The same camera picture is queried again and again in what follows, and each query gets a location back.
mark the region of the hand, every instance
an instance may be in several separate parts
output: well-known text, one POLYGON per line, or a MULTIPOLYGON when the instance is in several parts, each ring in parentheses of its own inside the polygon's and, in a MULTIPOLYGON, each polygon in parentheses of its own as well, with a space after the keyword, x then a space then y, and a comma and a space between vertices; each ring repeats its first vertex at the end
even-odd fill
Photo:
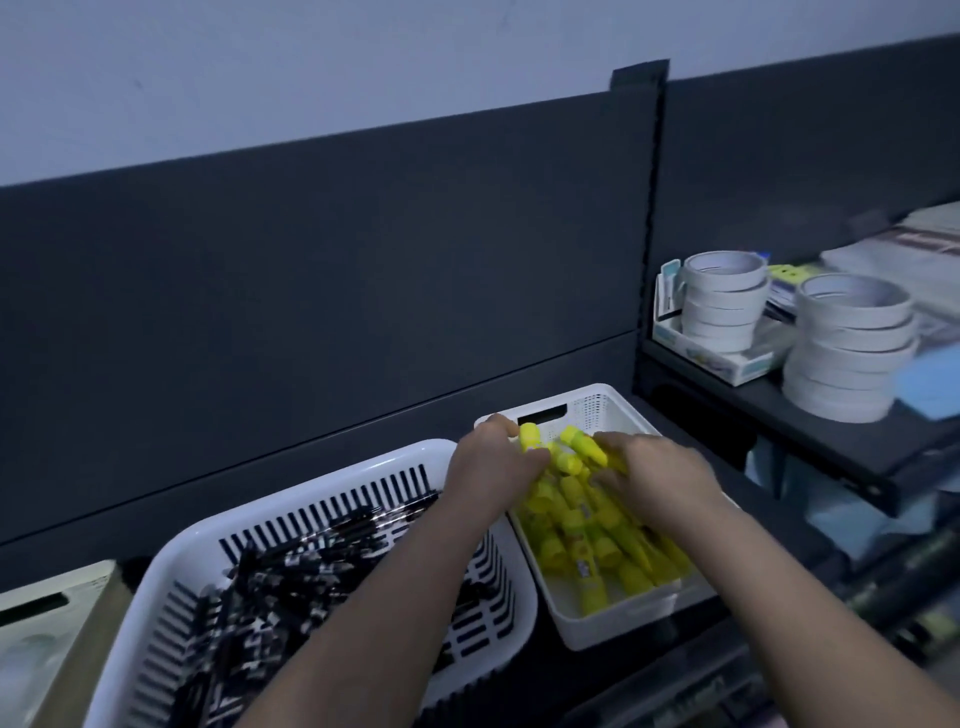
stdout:
POLYGON ((550 464, 550 452, 520 452, 507 438, 519 427, 500 414, 491 415, 464 437, 450 459, 442 500, 476 516, 484 530, 527 492, 550 464))
POLYGON ((605 469, 594 478, 635 516, 671 538, 705 510, 730 505, 713 468, 693 448, 659 435, 597 432, 593 438, 601 448, 619 452, 630 473, 605 469))

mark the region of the white storage basket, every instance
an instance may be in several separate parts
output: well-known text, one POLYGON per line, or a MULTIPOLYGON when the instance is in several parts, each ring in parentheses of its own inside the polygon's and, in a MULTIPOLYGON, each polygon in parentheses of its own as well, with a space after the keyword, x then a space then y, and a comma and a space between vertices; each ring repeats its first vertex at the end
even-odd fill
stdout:
MULTIPOLYGON (((224 571, 245 543, 276 546, 325 528, 360 506, 391 509, 441 490, 455 447, 448 440, 426 440, 182 531, 147 569, 104 666, 85 728, 166 725, 198 594, 211 584, 227 585, 224 571)), ((387 535, 390 546, 406 528, 403 524, 387 535)), ((458 614, 450 625, 445 642, 454 662, 430 679, 424 708, 505 667, 530 637, 537 618, 537 588, 505 519, 484 536, 467 577, 493 586, 497 596, 458 614)))
MULTIPOLYGON (((502 410, 501 414, 514 421, 524 419, 525 422, 537 423, 544 443, 559 437, 567 425, 575 425, 588 435, 598 430, 659 434, 607 384, 591 384, 557 397, 502 410)), ((489 415, 478 419, 474 426, 487 417, 489 415)), ((564 644, 570 649, 586 649, 642 624, 668 617, 715 594, 707 580, 695 571, 683 579, 636 596, 626 596, 620 585, 605 575, 611 606, 588 617, 582 617, 580 600, 572 579, 545 576, 540 571, 527 537, 513 514, 511 520, 530 569, 540 584, 550 615, 557 624, 564 644)))

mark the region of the white wall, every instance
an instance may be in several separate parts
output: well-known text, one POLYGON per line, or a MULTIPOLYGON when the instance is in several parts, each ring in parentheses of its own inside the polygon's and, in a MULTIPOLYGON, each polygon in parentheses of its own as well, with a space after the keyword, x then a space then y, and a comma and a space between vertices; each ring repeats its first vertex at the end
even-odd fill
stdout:
POLYGON ((0 0, 0 184, 958 30, 958 0, 0 0))

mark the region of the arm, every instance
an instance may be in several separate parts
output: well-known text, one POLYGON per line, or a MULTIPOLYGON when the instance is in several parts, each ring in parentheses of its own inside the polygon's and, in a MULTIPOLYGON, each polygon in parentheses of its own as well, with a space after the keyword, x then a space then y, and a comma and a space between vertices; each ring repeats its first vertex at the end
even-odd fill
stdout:
POLYGON ((619 449, 630 472, 598 479, 693 559, 791 726, 960 725, 960 706, 731 505, 698 452, 661 437, 597 439, 619 449))
POLYGON ((549 463, 494 415, 450 460, 444 492, 243 715, 238 728, 410 725, 470 556, 549 463))

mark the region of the tape roll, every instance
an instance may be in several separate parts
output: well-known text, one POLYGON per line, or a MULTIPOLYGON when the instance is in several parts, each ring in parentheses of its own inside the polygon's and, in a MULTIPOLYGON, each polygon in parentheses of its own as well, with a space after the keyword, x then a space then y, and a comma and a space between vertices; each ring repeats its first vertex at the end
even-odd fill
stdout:
POLYGON ((686 338, 717 353, 745 352, 754 344, 754 327, 726 328, 747 328, 748 331, 731 336, 701 336, 696 333, 689 333, 686 338))
POLYGON ((756 324, 742 324, 735 327, 724 327, 718 326, 717 324, 708 324, 703 321, 698 321, 692 316, 688 316, 686 323, 683 325, 684 334, 687 336, 708 336, 714 339, 726 339, 726 338, 742 338, 745 335, 754 334, 754 329, 756 324))
POLYGON ((814 381, 796 370, 783 372, 783 381, 790 382, 790 386, 795 390, 810 395, 818 400, 828 400, 837 404, 852 404, 854 406, 880 405, 892 400, 895 396, 892 388, 883 389, 849 389, 847 387, 834 387, 831 384, 824 384, 820 381, 814 381))
POLYGON ((822 323, 806 315, 797 318, 797 328, 807 338, 852 352, 891 352, 902 349, 917 335, 917 317, 889 328, 846 328, 822 323))
POLYGON ((796 349, 790 353, 783 365, 783 376, 788 378, 805 376, 822 384, 846 389, 879 389, 884 392, 893 392, 895 386, 892 374, 851 372, 847 369, 817 365, 804 358, 796 349))
POLYGON ((740 327, 755 324, 762 314, 762 308, 759 310, 714 308, 686 299, 684 301, 684 312, 681 314, 681 322, 684 325, 684 330, 686 330, 688 322, 700 322, 721 327, 740 327))
POLYGON ((770 279, 745 291, 707 291, 696 286, 687 286, 686 300, 710 308, 739 308, 755 311, 757 317, 763 312, 770 293, 770 279))
POLYGON ((917 351, 917 339, 891 352, 851 352, 847 349, 836 349, 818 341, 802 339, 797 344, 796 351, 798 356, 824 369, 886 374, 895 372, 913 358, 917 351))
POLYGON ((783 395, 811 415, 850 424, 878 422, 887 416, 887 412, 894 403, 893 397, 870 404, 848 404, 825 400, 811 394, 809 390, 795 386, 793 382, 786 379, 783 382, 783 395))
POLYGON ((683 271, 687 285, 705 291, 745 291, 766 279, 767 261, 756 253, 712 251, 691 255, 683 271))
POLYGON ((797 287, 797 315, 826 327, 894 328, 911 315, 910 294, 887 280, 827 273, 797 287))

